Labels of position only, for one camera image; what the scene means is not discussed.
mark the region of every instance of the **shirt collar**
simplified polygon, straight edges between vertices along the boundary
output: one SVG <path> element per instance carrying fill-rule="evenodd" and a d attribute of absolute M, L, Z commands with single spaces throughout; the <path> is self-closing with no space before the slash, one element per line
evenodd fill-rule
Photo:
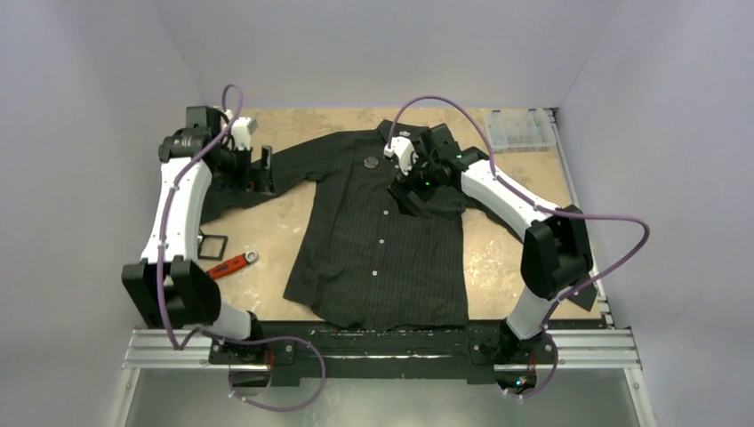
<path fill-rule="evenodd" d="M 380 123 L 379 126 L 377 126 L 377 132 L 380 133 L 380 137 L 382 137 L 382 140 L 387 142 L 388 141 L 388 133 L 390 132 L 390 127 L 393 125 L 393 122 L 389 120 L 382 120 L 382 123 Z M 398 136 L 401 132 L 408 132 L 408 139 L 409 140 L 415 140 L 416 137 L 419 135 L 419 133 L 422 133 L 429 129 L 427 126 L 411 126 L 411 125 L 404 125 L 402 123 L 398 123 L 396 126 L 396 134 L 393 136 Z"/>

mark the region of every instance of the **red wrench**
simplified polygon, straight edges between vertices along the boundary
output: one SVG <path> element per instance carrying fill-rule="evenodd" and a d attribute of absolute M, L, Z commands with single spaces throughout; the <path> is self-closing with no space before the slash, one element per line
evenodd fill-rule
<path fill-rule="evenodd" d="M 230 273 L 235 273 L 247 265 L 251 265 L 259 260 L 259 255 L 254 251 L 240 254 L 229 260 L 217 264 L 207 271 L 207 275 L 212 279 L 224 278 Z"/>

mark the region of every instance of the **shirt placket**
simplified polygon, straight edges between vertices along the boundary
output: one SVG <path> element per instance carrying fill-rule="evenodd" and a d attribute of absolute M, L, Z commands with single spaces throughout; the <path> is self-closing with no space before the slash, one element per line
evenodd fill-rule
<path fill-rule="evenodd" d="M 388 175 L 394 176 L 397 172 L 398 165 L 392 165 L 387 162 L 383 165 L 379 165 L 379 174 L 382 176 Z M 372 302 L 376 302 L 370 305 L 370 316 L 374 322 L 381 324 L 381 317 L 385 316 L 384 304 L 389 303 L 389 271 L 385 270 L 385 259 L 387 257 L 387 251 L 390 250 L 391 242 L 389 239 L 390 227 L 395 225 L 395 215 L 398 214 L 395 205 L 392 202 L 392 198 L 388 195 L 387 185 L 383 197 L 380 197 L 381 203 L 375 203 L 377 215 L 380 218 L 378 220 L 378 226 L 375 228 L 376 232 L 373 236 L 373 241 L 370 245 L 373 245 L 373 269 L 370 272 L 373 285 L 370 287 L 370 298 Z"/>

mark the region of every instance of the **shirt sleeve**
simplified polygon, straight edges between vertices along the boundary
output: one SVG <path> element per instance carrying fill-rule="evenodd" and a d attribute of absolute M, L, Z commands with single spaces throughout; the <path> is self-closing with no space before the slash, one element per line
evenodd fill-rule
<path fill-rule="evenodd" d="M 492 220 L 492 222 L 494 222 L 495 224 L 497 224 L 497 225 L 503 227 L 504 229 L 506 229 L 514 238 L 516 238 L 516 240 L 518 240 L 518 241 L 521 240 L 520 237 L 518 236 L 518 234 L 516 233 L 516 231 L 514 231 L 508 225 L 507 222 L 503 221 L 502 218 L 497 215 L 497 213 L 493 212 L 492 209 L 490 209 L 486 205 L 483 205 L 481 202 L 479 202 L 475 198 L 467 196 L 467 195 L 464 194 L 463 195 L 463 206 L 464 206 L 464 208 L 466 208 L 466 207 L 473 207 L 474 209 L 478 209 L 478 210 L 484 212 L 485 215 L 487 215 L 487 218 L 489 218 L 490 220 Z"/>
<path fill-rule="evenodd" d="M 201 223 L 219 218 L 231 208 L 247 208 L 262 204 L 285 194 L 303 181 L 320 182 L 329 175 L 348 149 L 353 132 L 330 133 L 289 149 L 272 153 L 272 193 L 220 189 L 210 184 L 202 206 Z M 260 167 L 260 161 L 253 162 Z"/>

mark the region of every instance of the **clear plastic organizer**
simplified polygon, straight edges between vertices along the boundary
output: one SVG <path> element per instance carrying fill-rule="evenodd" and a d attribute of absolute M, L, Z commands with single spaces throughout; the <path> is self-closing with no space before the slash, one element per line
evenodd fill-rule
<path fill-rule="evenodd" d="M 493 150 L 528 151 L 555 147 L 555 132 L 544 109 L 494 109 L 485 116 Z"/>

